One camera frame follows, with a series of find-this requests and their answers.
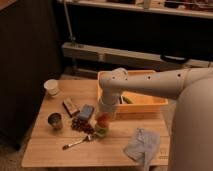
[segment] cloth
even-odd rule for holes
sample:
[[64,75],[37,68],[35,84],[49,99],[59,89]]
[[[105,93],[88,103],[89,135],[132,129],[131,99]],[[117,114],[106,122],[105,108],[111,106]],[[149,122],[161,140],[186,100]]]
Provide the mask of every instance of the cloth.
[[133,161],[148,171],[151,160],[157,153],[160,145],[160,136],[155,132],[137,128],[130,142],[124,148],[124,153]]

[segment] orange plastic container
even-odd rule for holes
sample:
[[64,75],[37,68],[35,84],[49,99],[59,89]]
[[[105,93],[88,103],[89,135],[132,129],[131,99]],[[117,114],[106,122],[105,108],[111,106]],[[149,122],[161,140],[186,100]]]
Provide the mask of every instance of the orange plastic container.
[[[100,75],[105,71],[98,72],[98,80]],[[154,73],[154,70],[129,70],[129,75]],[[98,99],[100,98],[102,90],[98,85]],[[160,107],[167,105],[168,100],[165,98],[148,96],[144,94],[132,93],[125,91],[122,96],[127,97],[132,104],[119,104],[116,113],[147,113],[159,112]]]

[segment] food item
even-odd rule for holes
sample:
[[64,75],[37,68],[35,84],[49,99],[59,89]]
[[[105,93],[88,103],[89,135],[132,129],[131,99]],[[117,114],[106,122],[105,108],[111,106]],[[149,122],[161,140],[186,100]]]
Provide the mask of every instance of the food item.
[[91,124],[88,123],[85,120],[78,118],[78,117],[73,118],[71,128],[73,130],[76,130],[76,131],[79,131],[79,132],[83,131],[86,134],[93,134],[94,133],[94,129],[91,126]]
[[93,134],[94,129],[89,123],[89,119],[91,118],[94,111],[94,107],[91,105],[84,105],[82,110],[73,118],[72,120],[72,129],[76,131],[83,131],[87,134]]
[[66,109],[68,115],[72,118],[73,116],[75,116],[78,112],[79,109],[77,108],[77,106],[73,103],[71,98],[66,98],[63,101],[63,106]]

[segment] wooden tabletop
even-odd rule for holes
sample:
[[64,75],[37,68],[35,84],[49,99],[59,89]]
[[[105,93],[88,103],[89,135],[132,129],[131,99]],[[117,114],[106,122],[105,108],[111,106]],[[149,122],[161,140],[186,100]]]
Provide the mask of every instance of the wooden tabletop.
[[[24,154],[23,167],[136,166],[138,164],[123,153],[136,128],[160,134],[160,149],[151,165],[167,165],[170,138],[161,113],[126,114],[125,117],[118,117],[111,122],[107,137],[63,151],[63,145],[80,140],[85,134],[71,129],[71,118],[63,108],[62,101],[71,97],[79,109],[84,104],[96,107],[97,81],[60,80],[59,86],[60,93],[56,97],[44,97]],[[63,129],[58,132],[54,132],[47,122],[48,116],[54,112],[62,114]]]

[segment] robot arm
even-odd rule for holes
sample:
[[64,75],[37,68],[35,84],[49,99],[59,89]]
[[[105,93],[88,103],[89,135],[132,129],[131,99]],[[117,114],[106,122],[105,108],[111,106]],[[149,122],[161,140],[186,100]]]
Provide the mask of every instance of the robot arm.
[[168,171],[212,171],[213,69],[183,69],[128,76],[124,69],[100,78],[96,133],[105,136],[108,117],[115,112],[122,91],[178,98],[172,123]]
[[187,86],[212,73],[213,68],[181,69],[134,76],[128,76],[123,68],[108,71],[99,79],[103,90],[99,110],[102,113],[113,113],[123,91],[176,99]]

